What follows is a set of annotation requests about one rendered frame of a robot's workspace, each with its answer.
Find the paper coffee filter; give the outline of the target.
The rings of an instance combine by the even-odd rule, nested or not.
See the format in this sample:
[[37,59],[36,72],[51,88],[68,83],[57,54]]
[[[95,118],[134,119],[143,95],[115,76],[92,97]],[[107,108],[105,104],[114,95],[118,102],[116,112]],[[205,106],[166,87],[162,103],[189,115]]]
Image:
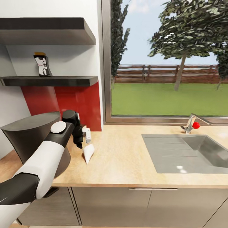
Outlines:
[[93,144],[90,144],[88,146],[86,146],[84,149],[83,149],[83,153],[84,153],[84,156],[85,156],[85,160],[86,160],[86,164],[88,164],[92,154],[94,153],[95,149],[93,147]]

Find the bottle of coffee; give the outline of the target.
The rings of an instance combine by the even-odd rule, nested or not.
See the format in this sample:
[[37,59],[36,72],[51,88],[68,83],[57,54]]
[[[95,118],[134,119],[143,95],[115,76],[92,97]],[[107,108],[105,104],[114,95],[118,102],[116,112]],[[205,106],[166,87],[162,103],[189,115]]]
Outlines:
[[35,52],[34,58],[39,67],[39,77],[52,77],[48,64],[48,57],[43,52]]

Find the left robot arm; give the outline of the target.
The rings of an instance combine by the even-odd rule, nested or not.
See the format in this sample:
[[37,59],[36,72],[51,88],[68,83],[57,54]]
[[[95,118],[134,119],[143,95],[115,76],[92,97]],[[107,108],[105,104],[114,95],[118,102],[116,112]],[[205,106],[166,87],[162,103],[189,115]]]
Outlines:
[[0,228],[8,228],[35,200],[41,199],[52,186],[61,156],[73,135],[73,142],[82,149],[83,135],[91,141],[89,128],[80,124],[79,113],[63,112],[62,121],[52,125],[51,131],[14,176],[0,183]]

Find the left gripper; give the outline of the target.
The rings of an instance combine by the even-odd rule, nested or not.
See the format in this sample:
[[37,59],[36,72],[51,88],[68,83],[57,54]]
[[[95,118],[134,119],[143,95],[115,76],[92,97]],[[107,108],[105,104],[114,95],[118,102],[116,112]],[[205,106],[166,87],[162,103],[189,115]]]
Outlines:
[[80,126],[80,130],[78,130],[77,132],[72,132],[73,135],[73,142],[74,144],[76,144],[77,147],[79,147],[80,149],[82,149],[82,143],[83,142],[83,132],[82,132],[83,127]]

